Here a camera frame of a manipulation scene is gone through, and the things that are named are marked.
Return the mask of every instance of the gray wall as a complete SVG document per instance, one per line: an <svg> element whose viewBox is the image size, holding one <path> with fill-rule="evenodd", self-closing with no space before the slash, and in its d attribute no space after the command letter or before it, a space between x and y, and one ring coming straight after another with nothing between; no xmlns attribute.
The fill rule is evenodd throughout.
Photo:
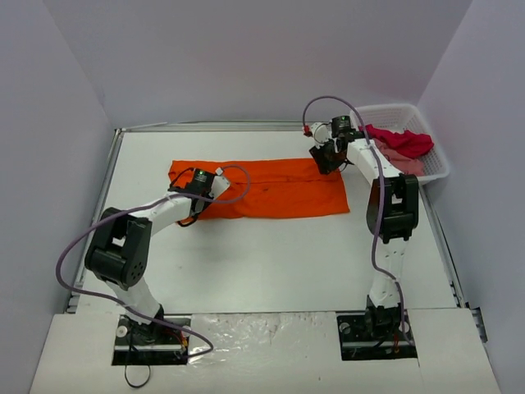
<svg viewBox="0 0 525 394"><path fill-rule="evenodd" d="M428 190L503 392L525 387L525 2L475 0L419 102L453 165Z"/></svg>
<svg viewBox="0 0 525 394"><path fill-rule="evenodd" d="M89 222L112 132L41 0L2 0L0 37L0 392L19 393L63 311L54 265Z"/></svg>
<svg viewBox="0 0 525 394"><path fill-rule="evenodd" d="M114 126L417 103L471 0L44 0ZM312 118L340 109L319 103Z"/></svg>

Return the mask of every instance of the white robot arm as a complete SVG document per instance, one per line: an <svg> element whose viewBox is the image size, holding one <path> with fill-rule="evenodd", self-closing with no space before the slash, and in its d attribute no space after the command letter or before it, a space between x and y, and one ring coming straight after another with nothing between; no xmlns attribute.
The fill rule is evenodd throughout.
<svg viewBox="0 0 525 394"><path fill-rule="evenodd" d="M330 123L314 123L311 126L315 146L310 153L320 173L335 171L343 163L354 164L371 186L367 210L367 224L371 233L377 220L379 206L379 171L371 149L375 149L381 161L385 177L385 205L381 220L381 241L377 246L377 266L400 281L403 270L404 251L418 224L418 179L405 175L383 156L373 140L370 144L362 131L356 131L349 117L336 117ZM395 281L376 271L367 296L369 330L375 336L390 329L400 320L400 299Z"/></svg>
<svg viewBox="0 0 525 394"><path fill-rule="evenodd" d="M106 282L126 305L150 318L162 319L162 306L155 300L144 279L150 238L176 222L181 224L187 218L196 220L210 204L191 197L174 198L177 194L217 199L229 187L230 182L222 175L220 168L215 174L194 169L193 179L185 188L170 187L167 193L170 199L100 227L89 245L85 267ZM103 218L117 212L116 208L108 208ZM138 324L150 324L135 314L127 315Z"/></svg>

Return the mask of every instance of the mounting plate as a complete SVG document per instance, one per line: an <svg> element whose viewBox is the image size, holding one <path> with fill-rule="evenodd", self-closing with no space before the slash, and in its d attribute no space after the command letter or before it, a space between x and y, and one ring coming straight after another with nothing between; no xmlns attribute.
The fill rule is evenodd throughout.
<svg viewBox="0 0 525 394"><path fill-rule="evenodd" d="M405 326L410 328L409 316L405 314ZM337 314L337 327L341 359L343 361L417 359L418 352L404 339L400 328L391 334L374 338L368 333L364 312L341 312ZM408 337L413 341L412 331Z"/></svg>
<svg viewBox="0 0 525 394"><path fill-rule="evenodd" d="M191 327L190 316L165 316L165 320L178 326ZM162 330L158 337L145 336L140 330L131 330L129 318L122 315L116 328L112 365L186 365L186 346L180 332ZM133 348L130 349L130 335Z"/></svg>

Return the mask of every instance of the laundry basket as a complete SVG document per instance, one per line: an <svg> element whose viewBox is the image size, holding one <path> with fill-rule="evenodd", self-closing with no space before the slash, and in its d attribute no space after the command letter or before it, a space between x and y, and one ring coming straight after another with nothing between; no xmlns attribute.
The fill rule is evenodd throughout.
<svg viewBox="0 0 525 394"><path fill-rule="evenodd" d="M436 137L424 121L418 109L410 104L369 105L357 108L365 125L372 124L380 129L388 129L395 133L410 130L414 134L428 134L434 141L434 148L419 159L424 164L424 176L418 176L419 184L425 185L435 179L449 175L449 163L439 146ZM354 126L360 126L357 117L350 113Z"/></svg>

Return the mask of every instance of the orange cloth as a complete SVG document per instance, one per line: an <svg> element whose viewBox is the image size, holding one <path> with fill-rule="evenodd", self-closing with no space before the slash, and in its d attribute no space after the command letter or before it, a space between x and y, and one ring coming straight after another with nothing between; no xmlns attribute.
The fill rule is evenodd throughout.
<svg viewBox="0 0 525 394"><path fill-rule="evenodd" d="M311 158L223 163L177 160L168 175L173 181L188 167L215 172L228 164L246 168L252 181L248 194L233 204L212 204L199 218L310 218L350 211L341 174L319 174ZM236 168L228 168L225 175L231 186L219 199L234 199L246 187L246 176ZM192 176L193 172L186 172L177 186L185 186Z"/></svg>

